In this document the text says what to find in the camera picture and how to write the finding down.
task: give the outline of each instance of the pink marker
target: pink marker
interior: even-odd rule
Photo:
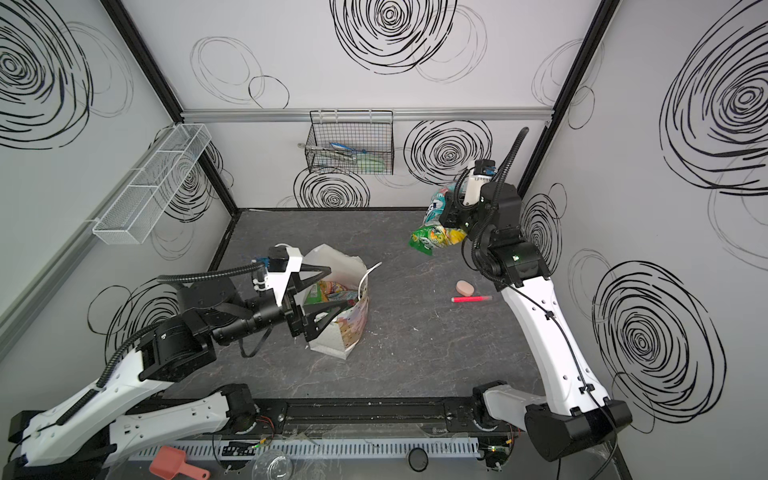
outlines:
[[[453,297],[451,297],[451,301],[453,303],[486,302],[488,300],[493,300],[493,296],[492,295],[482,295],[482,296],[453,296]]]

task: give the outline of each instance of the white mesh basket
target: white mesh basket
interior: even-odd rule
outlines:
[[[143,243],[210,143],[203,124],[179,124],[93,228],[106,244]]]

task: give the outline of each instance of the red dustpan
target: red dustpan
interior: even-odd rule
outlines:
[[[187,453],[184,450],[163,446],[149,465],[149,471],[160,478],[171,480],[179,473],[196,480],[208,480],[210,472],[185,462]]]

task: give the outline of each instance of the black round lid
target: black round lid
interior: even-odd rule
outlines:
[[[420,447],[415,447],[408,452],[408,465],[414,472],[424,472],[429,465],[427,452]]]

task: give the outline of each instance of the dark marble table surface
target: dark marble table surface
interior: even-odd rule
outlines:
[[[247,211],[240,218],[220,268],[266,256],[289,243],[309,252],[322,243],[367,266],[371,273],[366,331],[345,360],[306,348],[279,325],[259,354],[240,357],[236,343],[217,347],[218,360],[171,386],[165,396],[209,395],[218,386],[246,383],[254,397],[467,396],[472,387],[505,380],[544,395],[531,350],[512,311],[490,282],[472,272],[458,246],[430,257],[408,245],[421,224],[416,211]],[[467,280],[491,302],[451,303],[455,284]],[[246,276],[236,279],[252,296]],[[251,350],[260,333],[246,339]]]

